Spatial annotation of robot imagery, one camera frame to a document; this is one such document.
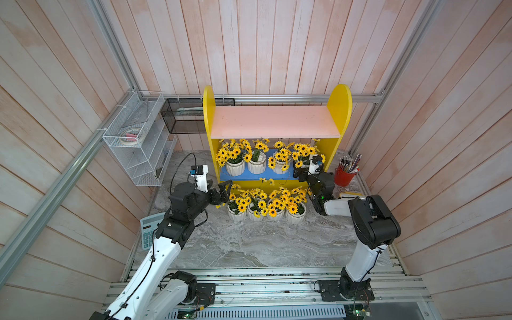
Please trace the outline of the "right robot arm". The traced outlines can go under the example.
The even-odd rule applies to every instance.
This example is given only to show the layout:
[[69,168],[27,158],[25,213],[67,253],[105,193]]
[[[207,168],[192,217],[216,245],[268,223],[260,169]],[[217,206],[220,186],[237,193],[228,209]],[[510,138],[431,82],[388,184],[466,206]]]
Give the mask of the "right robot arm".
[[340,278],[318,281],[316,292],[322,301],[373,301],[371,271],[379,256],[401,235],[401,228],[393,213],[379,195],[366,197],[333,197],[333,173],[312,173],[297,169],[293,174],[300,182],[307,182],[312,192],[310,200],[320,215],[350,217],[358,242],[349,263],[342,268]]

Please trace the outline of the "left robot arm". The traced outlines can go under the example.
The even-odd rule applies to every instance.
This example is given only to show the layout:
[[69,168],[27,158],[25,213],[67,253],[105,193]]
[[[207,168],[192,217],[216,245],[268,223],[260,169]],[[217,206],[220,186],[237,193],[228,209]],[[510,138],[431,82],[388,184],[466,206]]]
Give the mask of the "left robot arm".
[[171,275],[164,289],[155,294],[167,269],[185,247],[197,227],[195,219],[209,205],[227,203],[233,181],[212,187],[206,183],[184,182],[170,194],[171,207],[159,224],[145,261],[117,299],[103,313],[94,312],[91,319],[162,319],[181,303],[197,303],[197,277],[184,271]]

